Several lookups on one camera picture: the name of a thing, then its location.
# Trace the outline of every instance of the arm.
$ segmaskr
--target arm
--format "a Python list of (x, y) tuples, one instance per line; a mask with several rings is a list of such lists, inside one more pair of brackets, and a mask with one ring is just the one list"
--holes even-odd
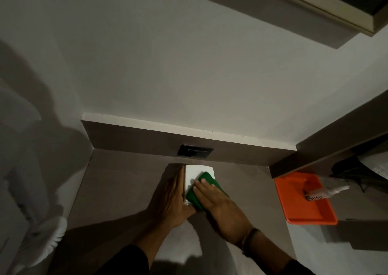
[(245, 251), (266, 274), (313, 274), (278, 248), (261, 231), (250, 235), (254, 227), (243, 211), (216, 186), (205, 179), (195, 181), (194, 193), (208, 213), (213, 228), (226, 241)]
[(172, 228), (181, 225), (195, 213), (192, 206), (184, 204), (184, 169), (167, 180), (157, 217), (134, 241), (104, 264), (95, 275), (148, 274), (149, 268)]

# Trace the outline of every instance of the white bottle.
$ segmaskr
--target white bottle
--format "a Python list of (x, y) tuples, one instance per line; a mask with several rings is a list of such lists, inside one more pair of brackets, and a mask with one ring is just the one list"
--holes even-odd
[(334, 194), (337, 194), (347, 189), (349, 189), (349, 185), (345, 185), (345, 186), (341, 186), (333, 189), (320, 188), (306, 193), (306, 199), (307, 200), (327, 199), (329, 197), (332, 197)]

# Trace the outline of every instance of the black flush plate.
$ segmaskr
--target black flush plate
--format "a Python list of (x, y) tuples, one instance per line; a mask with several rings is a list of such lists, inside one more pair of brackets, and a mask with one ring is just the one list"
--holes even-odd
[(182, 144), (179, 148), (178, 155), (182, 157), (197, 157), (206, 159), (213, 151), (210, 147), (201, 147), (189, 144)]

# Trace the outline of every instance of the green sponge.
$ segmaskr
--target green sponge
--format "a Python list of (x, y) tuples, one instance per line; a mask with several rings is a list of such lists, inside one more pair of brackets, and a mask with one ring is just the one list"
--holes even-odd
[[(214, 184), (215, 186), (217, 186), (227, 197), (229, 197), (229, 195), (227, 195), (225, 193), (225, 191), (222, 190), (222, 188), (220, 187), (220, 185), (218, 184), (218, 182), (213, 179), (213, 177), (211, 177), (211, 175), (208, 173), (208, 172), (205, 172), (203, 173), (201, 176), (198, 177), (198, 181), (201, 181), (201, 179), (205, 179), (210, 185)], [(193, 191), (193, 186), (194, 185), (191, 185), (190, 189), (187, 191), (187, 194), (186, 194), (186, 199), (191, 202), (196, 208), (204, 211), (205, 209), (202, 207), (201, 203), (199, 202), (199, 200), (197, 199), (197, 197), (195, 196), (194, 194), (194, 191)]]

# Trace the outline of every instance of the orange plastic bin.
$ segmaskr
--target orange plastic bin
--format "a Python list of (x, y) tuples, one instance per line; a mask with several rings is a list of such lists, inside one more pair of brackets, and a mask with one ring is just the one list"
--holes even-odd
[(304, 192), (321, 188), (317, 175), (294, 172), (275, 179), (284, 217), (290, 224), (336, 225), (337, 217), (328, 199), (308, 201)]

